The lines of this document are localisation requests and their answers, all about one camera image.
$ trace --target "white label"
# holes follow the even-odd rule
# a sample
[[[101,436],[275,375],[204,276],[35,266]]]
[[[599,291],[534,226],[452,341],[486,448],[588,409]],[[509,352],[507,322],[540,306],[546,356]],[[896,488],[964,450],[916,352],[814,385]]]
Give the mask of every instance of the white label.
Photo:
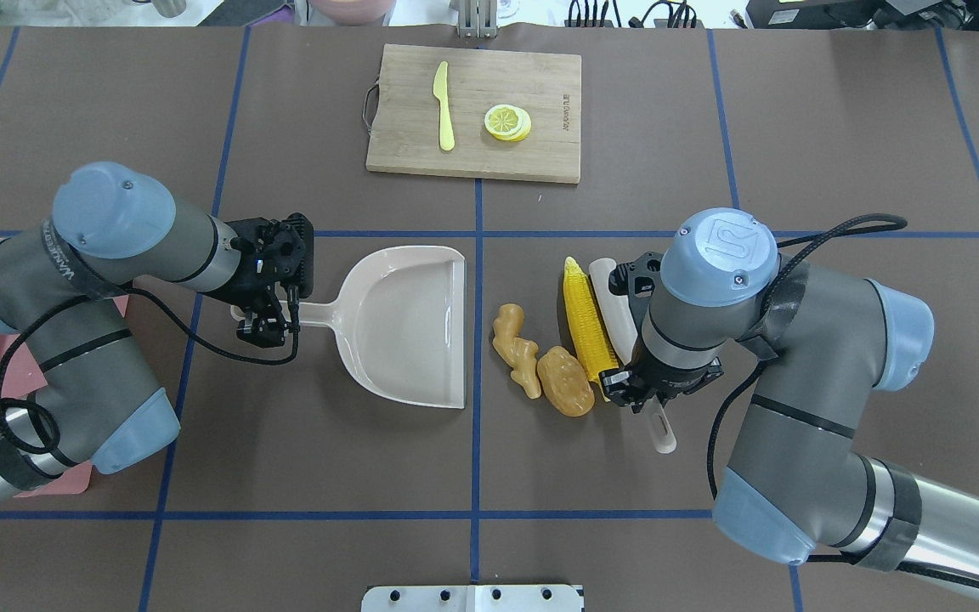
[[[780,25],[782,23],[792,23],[795,20],[795,16],[800,14],[798,8],[788,8],[785,11],[777,11],[773,13],[772,17],[769,17],[769,25]]]

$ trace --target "white dustpan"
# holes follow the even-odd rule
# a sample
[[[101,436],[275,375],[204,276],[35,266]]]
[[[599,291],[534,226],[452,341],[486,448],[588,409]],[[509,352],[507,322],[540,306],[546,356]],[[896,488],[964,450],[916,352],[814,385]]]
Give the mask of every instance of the white dustpan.
[[[382,398],[462,408],[466,279],[454,248],[385,248],[358,261],[334,302],[300,303],[300,325],[331,328],[346,371]]]

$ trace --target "pink bowl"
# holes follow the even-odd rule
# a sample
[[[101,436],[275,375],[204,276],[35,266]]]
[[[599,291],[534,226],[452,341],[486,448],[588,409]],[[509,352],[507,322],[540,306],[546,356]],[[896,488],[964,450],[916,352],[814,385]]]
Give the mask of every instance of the pink bowl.
[[[308,3],[343,25],[372,23],[395,7],[395,0],[308,0]]]

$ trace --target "yellow knife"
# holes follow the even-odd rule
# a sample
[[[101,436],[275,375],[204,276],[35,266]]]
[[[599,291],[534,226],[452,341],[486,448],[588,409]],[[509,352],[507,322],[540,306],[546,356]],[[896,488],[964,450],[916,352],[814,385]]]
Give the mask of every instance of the yellow knife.
[[[448,112],[448,62],[440,62],[433,78],[433,96],[440,100],[440,148],[451,151],[456,147],[456,136],[451,132],[451,113]]]

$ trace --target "lemon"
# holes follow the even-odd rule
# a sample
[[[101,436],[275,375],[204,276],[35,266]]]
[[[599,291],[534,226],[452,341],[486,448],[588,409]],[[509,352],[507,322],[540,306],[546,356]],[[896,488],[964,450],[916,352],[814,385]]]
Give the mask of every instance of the lemon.
[[[524,130],[524,118],[527,117],[527,129],[531,131],[531,116],[528,112],[513,105],[495,105],[486,111],[485,127],[486,132],[492,134],[494,139],[513,140]]]

